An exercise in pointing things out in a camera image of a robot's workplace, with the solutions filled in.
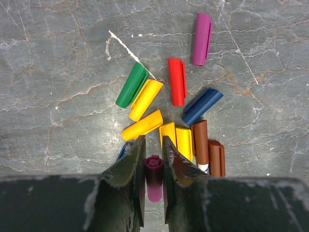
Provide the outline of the red pen cap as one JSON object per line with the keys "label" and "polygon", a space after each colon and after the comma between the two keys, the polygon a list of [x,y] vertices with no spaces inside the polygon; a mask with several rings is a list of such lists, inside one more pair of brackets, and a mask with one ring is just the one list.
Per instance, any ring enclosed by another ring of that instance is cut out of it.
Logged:
{"label": "red pen cap", "polygon": [[169,58],[168,68],[172,104],[183,106],[187,96],[184,62],[177,58]]}

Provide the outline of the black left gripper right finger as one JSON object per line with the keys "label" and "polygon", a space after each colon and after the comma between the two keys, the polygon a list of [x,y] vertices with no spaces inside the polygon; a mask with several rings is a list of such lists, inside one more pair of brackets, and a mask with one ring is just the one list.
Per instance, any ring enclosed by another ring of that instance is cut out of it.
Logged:
{"label": "black left gripper right finger", "polygon": [[165,223],[171,232],[306,232],[309,188],[277,177],[207,175],[162,140]]}

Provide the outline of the brown cap marker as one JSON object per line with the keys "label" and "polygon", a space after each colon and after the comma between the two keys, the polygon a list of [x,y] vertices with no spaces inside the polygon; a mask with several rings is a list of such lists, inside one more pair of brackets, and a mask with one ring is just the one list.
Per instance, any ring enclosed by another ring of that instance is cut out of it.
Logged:
{"label": "brown cap marker", "polygon": [[208,140],[209,172],[214,177],[225,177],[225,147],[216,140]]}
{"label": "brown cap marker", "polygon": [[196,158],[197,166],[203,172],[209,167],[208,149],[208,124],[207,120],[200,120],[191,126],[193,155]]}

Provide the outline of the purple pen cap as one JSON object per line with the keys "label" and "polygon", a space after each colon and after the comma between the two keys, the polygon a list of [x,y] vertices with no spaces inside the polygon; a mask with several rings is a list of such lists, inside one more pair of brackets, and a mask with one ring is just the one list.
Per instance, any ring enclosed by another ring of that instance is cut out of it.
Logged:
{"label": "purple pen cap", "polygon": [[198,13],[192,64],[204,66],[210,52],[212,20],[209,14]]}

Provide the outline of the yellow pen cap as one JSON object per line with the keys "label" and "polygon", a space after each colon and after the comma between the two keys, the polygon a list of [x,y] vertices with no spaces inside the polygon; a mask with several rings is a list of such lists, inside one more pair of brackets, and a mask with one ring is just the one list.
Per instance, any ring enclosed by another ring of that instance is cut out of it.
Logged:
{"label": "yellow pen cap", "polygon": [[139,121],[163,85],[162,82],[147,79],[131,104],[129,118],[135,122]]}

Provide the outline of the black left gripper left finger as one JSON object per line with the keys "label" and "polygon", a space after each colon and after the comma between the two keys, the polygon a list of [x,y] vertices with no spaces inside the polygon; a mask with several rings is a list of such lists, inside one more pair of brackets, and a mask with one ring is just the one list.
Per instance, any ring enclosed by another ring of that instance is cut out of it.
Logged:
{"label": "black left gripper left finger", "polygon": [[146,140],[99,174],[0,179],[3,232],[138,232],[144,226]]}

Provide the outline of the green pen cap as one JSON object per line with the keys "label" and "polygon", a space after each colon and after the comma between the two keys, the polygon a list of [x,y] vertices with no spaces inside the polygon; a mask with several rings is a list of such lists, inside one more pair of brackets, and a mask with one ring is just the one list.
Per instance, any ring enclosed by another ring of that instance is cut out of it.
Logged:
{"label": "green pen cap", "polygon": [[139,91],[143,87],[149,73],[139,63],[135,62],[117,100],[116,105],[121,108],[127,108],[133,103]]}

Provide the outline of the blue pen cap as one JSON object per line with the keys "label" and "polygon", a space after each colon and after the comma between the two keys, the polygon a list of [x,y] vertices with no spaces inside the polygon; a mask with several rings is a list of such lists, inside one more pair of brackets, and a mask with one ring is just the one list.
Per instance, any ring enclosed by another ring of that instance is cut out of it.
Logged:
{"label": "blue pen cap", "polygon": [[192,126],[223,96],[222,92],[211,87],[202,90],[185,106],[182,121],[187,126]]}

